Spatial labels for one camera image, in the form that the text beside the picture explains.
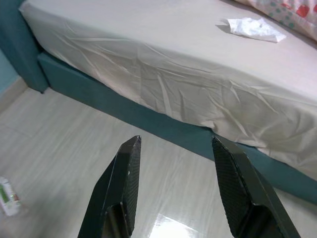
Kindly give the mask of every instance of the fitted sheet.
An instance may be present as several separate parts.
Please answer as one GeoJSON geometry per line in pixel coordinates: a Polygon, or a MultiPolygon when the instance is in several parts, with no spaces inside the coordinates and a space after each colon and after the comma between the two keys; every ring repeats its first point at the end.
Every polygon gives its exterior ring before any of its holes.
{"type": "Polygon", "coordinates": [[[260,18],[222,0],[27,0],[41,46],[120,95],[210,127],[317,179],[316,45],[277,23],[280,43],[228,33],[260,18]]]}

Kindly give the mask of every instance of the bed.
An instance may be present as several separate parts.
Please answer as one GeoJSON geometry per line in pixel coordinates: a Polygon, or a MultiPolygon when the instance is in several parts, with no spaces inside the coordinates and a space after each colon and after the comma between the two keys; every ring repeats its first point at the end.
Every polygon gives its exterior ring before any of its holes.
{"type": "Polygon", "coordinates": [[[18,15],[22,1],[13,2],[7,9],[33,51],[14,58],[24,41],[16,31],[3,34],[15,42],[6,53],[27,82],[40,82],[30,87],[49,84],[207,158],[214,132],[257,147],[268,156],[242,145],[274,186],[317,202],[313,41],[269,20],[286,40],[231,35],[222,18],[259,14],[221,0],[28,0],[20,11],[41,53],[18,15]],[[28,76],[38,55],[44,74],[28,76]]]}

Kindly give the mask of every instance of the wrinkled fabric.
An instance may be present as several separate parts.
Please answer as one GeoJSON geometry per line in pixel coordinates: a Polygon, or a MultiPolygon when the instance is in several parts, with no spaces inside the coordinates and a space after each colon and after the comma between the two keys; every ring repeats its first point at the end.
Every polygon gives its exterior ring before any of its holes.
{"type": "Polygon", "coordinates": [[[218,0],[27,0],[42,47],[120,95],[210,127],[317,179],[317,52],[228,34],[259,16],[218,0]]]}

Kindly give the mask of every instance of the crumpled white tissue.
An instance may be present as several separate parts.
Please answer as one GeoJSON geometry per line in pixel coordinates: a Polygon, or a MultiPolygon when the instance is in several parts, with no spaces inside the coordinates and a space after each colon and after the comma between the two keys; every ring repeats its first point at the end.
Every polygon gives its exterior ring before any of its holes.
{"type": "Polygon", "coordinates": [[[263,18],[254,20],[249,17],[242,19],[227,19],[230,32],[235,35],[247,36],[253,39],[280,42],[286,36],[268,25],[263,18]]]}

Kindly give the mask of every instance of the patterned pillowcase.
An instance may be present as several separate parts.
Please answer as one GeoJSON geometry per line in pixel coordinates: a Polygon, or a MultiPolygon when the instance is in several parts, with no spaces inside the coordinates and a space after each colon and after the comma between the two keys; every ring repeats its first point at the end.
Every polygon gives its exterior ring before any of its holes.
{"type": "Polygon", "coordinates": [[[317,41],[317,0],[235,0],[317,41]]]}

